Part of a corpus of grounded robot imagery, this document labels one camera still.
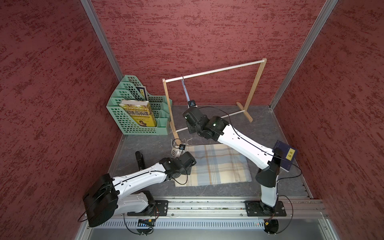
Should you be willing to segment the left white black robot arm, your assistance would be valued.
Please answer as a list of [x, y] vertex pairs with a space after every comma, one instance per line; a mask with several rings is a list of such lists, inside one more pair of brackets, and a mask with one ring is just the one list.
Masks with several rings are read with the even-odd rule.
[[133, 174], [111, 177], [104, 174], [83, 195], [86, 221], [98, 227], [120, 214], [154, 213], [155, 199], [146, 187], [189, 176], [196, 160], [189, 152], [178, 158], [163, 158], [158, 163]]

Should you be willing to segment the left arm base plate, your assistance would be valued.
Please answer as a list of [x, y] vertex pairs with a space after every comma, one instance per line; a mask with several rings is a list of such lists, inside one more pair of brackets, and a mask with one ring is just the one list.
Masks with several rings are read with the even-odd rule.
[[148, 217], [160, 217], [166, 216], [168, 213], [169, 201], [166, 200], [154, 200], [150, 201], [149, 205], [140, 213], [127, 213], [127, 216], [148, 216]]

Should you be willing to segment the light blue clothes hanger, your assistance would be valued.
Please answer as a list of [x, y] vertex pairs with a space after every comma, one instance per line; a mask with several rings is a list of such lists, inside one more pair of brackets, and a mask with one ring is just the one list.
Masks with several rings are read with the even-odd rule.
[[184, 90], [187, 102], [189, 102], [190, 101], [190, 97], [189, 97], [188, 90], [187, 90], [186, 85], [185, 85], [184, 76], [182, 76], [181, 82], [182, 82], [182, 86], [183, 86], [183, 90]]

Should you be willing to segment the plaid blue beige scarf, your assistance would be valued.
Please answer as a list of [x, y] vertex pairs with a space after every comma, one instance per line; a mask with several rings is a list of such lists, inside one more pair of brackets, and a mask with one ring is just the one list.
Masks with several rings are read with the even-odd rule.
[[246, 157], [234, 149], [223, 144], [191, 146], [180, 140], [173, 140], [172, 148], [180, 144], [186, 145], [185, 152], [190, 152], [197, 163], [192, 167], [190, 175], [182, 175], [174, 181], [176, 187], [244, 183], [252, 180]]

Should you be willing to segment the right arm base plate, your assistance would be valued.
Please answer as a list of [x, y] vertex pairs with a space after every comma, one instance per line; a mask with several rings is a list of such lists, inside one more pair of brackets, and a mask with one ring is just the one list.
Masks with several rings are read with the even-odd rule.
[[248, 217], [286, 217], [287, 213], [282, 201], [277, 201], [274, 207], [263, 204], [261, 201], [245, 201]]

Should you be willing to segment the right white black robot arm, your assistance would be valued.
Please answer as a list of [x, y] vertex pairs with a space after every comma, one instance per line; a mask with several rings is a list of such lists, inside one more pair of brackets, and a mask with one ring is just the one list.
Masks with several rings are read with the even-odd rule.
[[233, 125], [219, 116], [208, 118], [197, 107], [190, 107], [183, 113], [190, 134], [224, 144], [253, 162], [259, 171], [256, 181], [261, 185], [260, 206], [266, 215], [275, 211], [278, 202], [278, 176], [280, 157], [267, 148], [237, 131]]

